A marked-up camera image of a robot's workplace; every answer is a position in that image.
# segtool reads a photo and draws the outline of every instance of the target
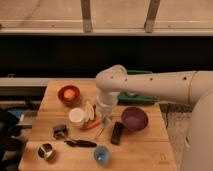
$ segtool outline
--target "black wall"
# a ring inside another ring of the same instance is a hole
[[[94,77],[114,64],[213,70],[213,37],[0,36],[0,76]]]

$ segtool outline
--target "carrot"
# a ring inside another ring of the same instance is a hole
[[[100,118],[96,116],[92,122],[85,123],[81,129],[82,130],[91,129],[98,126],[100,123],[101,123]]]

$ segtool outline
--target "white cup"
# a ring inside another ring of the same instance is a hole
[[[79,107],[73,108],[69,112],[69,120],[76,127],[81,128],[84,125],[85,118],[86,118],[85,111]]]

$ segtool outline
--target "yellow object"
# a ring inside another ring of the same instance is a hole
[[[86,113],[85,122],[88,122],[89,120],[94,120],[95,112],[92,104],[88,100],[85,103],[84,111]]]

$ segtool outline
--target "black chair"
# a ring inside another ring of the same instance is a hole
[[[0,170],[4,171],[8,166],[20,162],[21,156],[15,155],[12,158],[3,160],[6,151],[19,151],[23,142],[13,138],[17,135],[16,124],[19,119],[6,110],[0,109]]]

